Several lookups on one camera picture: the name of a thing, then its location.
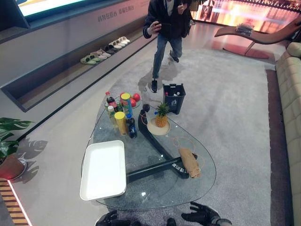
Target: hand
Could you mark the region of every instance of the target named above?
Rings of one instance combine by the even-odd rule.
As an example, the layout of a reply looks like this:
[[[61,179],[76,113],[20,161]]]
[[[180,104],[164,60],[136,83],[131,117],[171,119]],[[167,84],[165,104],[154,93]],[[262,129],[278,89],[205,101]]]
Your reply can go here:
[[[111,211],[106,215],[103,215],[95,224],[95,226],[130,226],[129,220],[116,220],[117,211]]]
[[[181,5],[179,5],[178,6],[178,14],[180,14],[180,15],[182,15],[183,14],[183,12],[185,11],[185,9],[187,9],[187,4],[185,3],[185,4],[181,4]]]
[[[161,30],[161,27],[162,27],[162,24],[159,24],[159,21],[154,21],[154,22],[152,22],[150,27],[147,29],[147,33],[149,35],[157,34],[158,31]]]
[[[196,212],[181,214],[184,220],[190,222],[198,222],[206,226],[211,224],[213,220],[220,219],[220,215],[216,211],[214,211],[213,209],[207,206],[195,202],[191,202],[191,205],[197,206],[197,208],[194,206],[190,206],[190,209],[195,210]]]

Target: sofa cushion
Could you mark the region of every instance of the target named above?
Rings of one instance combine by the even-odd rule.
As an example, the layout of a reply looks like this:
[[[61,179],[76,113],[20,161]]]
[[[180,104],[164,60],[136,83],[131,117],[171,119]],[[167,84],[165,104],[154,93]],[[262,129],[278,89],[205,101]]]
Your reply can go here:
[[[301,138],[296,138],[287,144],[287,153],[290,166],[301,162]]]
[[[286,81],[280,85],[279,87],[280,95],[282,96],[285,92],[289,90],[290,87],[299,83],[301,83],[301,71],[291,74],[291,76],[289,76],[286,79]]]
[[[293,73],[299,73],[301,70],[301,60],[296,57],[289,57],[283,64],[284,71],[282,73],[277,72],[278,84],[281,85],[287,80]]]
[[[285,124],[285,136],[287,143],[301,137],[301,115]]]
[[[276,71],[277,73],[281,73],[284,71],[285,68],[282,67],[282,65],[284,64],[284,61],[288,58],[288,57],[291,57],[291,55],[285,51],[284,54],[282,54],[282,56],[280,57],[279,60],[277,60],[276,62],[276,65],[275,65],[275,68],[276,68]]]
[[[286,109],[298,97],[301,97],[301,83],[293,85],[286,93],[282,95],[282,109]]]
[[[301,193],[301,162],[290,167],[292,194]]]
[[[301,193],[293,195],[293,218],[295,226],[301,224]]]
[[[301,114],[301,97],[296,98],[291,104],[283,109],[283,120],[287,124]]]
[[[301,43],[291,42],[286,51],[293,57],[301,57]]]

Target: apple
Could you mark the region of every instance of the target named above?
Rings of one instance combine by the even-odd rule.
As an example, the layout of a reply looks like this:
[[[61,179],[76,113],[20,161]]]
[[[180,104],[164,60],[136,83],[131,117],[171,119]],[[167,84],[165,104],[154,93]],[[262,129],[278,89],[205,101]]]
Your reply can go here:
[[[131,106],[136,107],[136,101],[133,98],[131,98]]]
[[[140,95],[138,93],[134,93],[133,99],[138,102],[140,100]]]

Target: lounge chair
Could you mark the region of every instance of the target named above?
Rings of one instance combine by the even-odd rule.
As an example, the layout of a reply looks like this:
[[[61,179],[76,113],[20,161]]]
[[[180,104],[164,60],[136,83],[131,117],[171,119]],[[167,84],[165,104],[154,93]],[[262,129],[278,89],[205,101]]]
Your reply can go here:
[[[264,53],[256,54],[256,56],[255,55],[250,56],[250,55],[248,55],[248,52],[255,43],[260,43],[260,44],[264,44],[264,45],[274,44],[274,43],[277,43],[277,42],[280,42],[280,41],[283,41],[283,40],[289,38],[290,36],[292,36],[295,32],[297,32],[300,29],[301,29],[301,16],[294,19],[287,26],[285,26],[284,28],[282,28],[281,30],[279,30],[275,33],[266,34],[266,33],[252,31],[252,35],[248,36],[248,35],[244,35],[244,34],[236,32],[236,27],[234,27],[234,26],[226,26],[226,27],[220,28],[217,31],[217,33],[215,34],[215,37],[223,36],[223,35],[238,35],[238,36],[244,37],[246,39],[252,40],[252,43],[247,48],[245,48],[243,51],[239,50],[239,48],[223,47],[223,49],[227,50],[229,52],[240,54],[240,55],[247,56],[247,57],[267,59],[267,58],[269,58],[269,56]]]

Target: glass coffee table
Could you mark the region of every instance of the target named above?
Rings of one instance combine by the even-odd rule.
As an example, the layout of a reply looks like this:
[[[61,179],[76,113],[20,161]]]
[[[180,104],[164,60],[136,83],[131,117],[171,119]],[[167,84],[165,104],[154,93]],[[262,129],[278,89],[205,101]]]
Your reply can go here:
[[[168,119],[171,129],[163,136],[152,135],[142,106],[133,109],[137,137],[121,136],[106,110],[100,116],[88,145],[121,140],[125,146],[127,188],[123,195],[97,200],[101,204],[126,209],[147,210],[195,201],[213,186],[216,168],[205,147],[186,130]],[[189,178],[183,167],[179,147],[189,148],[200,165],[200,178]]]

